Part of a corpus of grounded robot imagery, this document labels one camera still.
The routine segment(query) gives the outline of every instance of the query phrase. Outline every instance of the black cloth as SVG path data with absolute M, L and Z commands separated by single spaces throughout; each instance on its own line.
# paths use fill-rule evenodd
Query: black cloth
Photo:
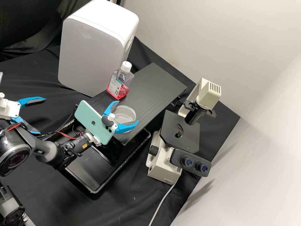
M 64 19 L 89 1 L 0 1 L 0 62 L 59 45 Z
M 59 49 L 50 49 L 0 63 L 4 72 L 0 91 L 11 100 L 28 96 L 44 96 L 47 101 L 21 109 L 20 115 L 42 132 L 60 126 L 76 103 L 89 99 L 61 85 L 57 80 Z M 129 61 L 133 70 L 155 62 L 188 89 L 194 83 L 157 56 L 135 38 Z M 179 108 L 169 105 L 168 109 Z M 231 132 L 239 116 L 222 103 L 215 107 L 218 117 L 201 129 L 201 150 L 198 155 L 212 160 Z M 158 129 L 164 112 L 148 126 L 150 132 Z M 10 185 L 26 212 L 37 226 L 94 226 L 94 225 L 148 225 L 169 185 L 147 176 L 145 166 L 150 140 L 138 151 L 99 196 L 90 199 L 61 173 L 30 156 L 10 175 L 3 178 Z M 199 181 L 199 177 L 183 171 L 174 189 L 166 198 L 153 225 L 169 225 Z

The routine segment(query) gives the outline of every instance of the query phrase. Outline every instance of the flask label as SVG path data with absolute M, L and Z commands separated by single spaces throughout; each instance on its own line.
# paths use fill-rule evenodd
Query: flask label
M 112 76 L 108 90 L 110 93 L 117 96 L 120 91 L 121 85 L 122 82 L 115 76 Z

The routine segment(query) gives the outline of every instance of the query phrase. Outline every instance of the mint green iphone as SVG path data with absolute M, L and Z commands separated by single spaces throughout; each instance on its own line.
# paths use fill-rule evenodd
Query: mint green iphone
M 116 123 L 111 127 L 105 126 L 102 116 L 84 100 L 79 103 L 74 117 L 103 145 L 109 142 L 117 129 Z

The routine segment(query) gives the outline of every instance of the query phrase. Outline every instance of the white appliance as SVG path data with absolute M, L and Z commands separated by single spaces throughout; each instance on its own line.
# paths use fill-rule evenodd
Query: white appliance
M 128 57 L 139 19 L 107 0 L 93 0 L 64 20 L 59 81 L 95 96 Z

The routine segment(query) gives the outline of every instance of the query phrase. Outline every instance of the red liquid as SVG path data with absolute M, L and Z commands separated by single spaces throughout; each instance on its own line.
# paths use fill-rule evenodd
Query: red liquid
M 124 84 L 121 85 L 120 87 L 120 90 L 119 90 L 119 93 L 118 95 L 116 96 L 115 94 L 111 93 L 109 90 L 108 90 L 109 86 L 107 87 L 107 92 L 109 94 L 111 94 L 115 99 L 117 100 L 120 100 L 121 98 L 125 97 L 128 93 L 129 93 L 129 88 L 126 87 Z

